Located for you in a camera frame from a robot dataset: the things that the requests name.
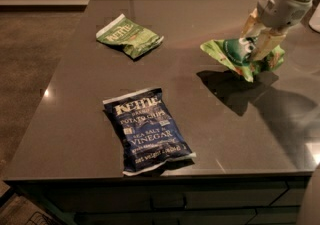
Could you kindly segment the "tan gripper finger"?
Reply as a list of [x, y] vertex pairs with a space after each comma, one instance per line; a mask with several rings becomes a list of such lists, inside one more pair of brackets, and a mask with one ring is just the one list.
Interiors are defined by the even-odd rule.
[[242, 38], [256, 37], [263, 29], [263, 24], [259, 18], [257, 9], [254, 9], [250, 14], [241, 32]]
[[265, 58], [286, 37], [286, 29], [254, 27], [249, 31], [250, 37], [255, 37], [255, 48], [251, 52], [250, 60], [258, 61]]

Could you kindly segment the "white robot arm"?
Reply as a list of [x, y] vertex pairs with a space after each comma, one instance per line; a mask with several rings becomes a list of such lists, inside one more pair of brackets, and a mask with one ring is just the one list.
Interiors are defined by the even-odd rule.
[[286, 37], [311, 9], [313, 0], [257, 0], [241, 33], [242, 38], [256, 37], [253, 61], [262, 60]]

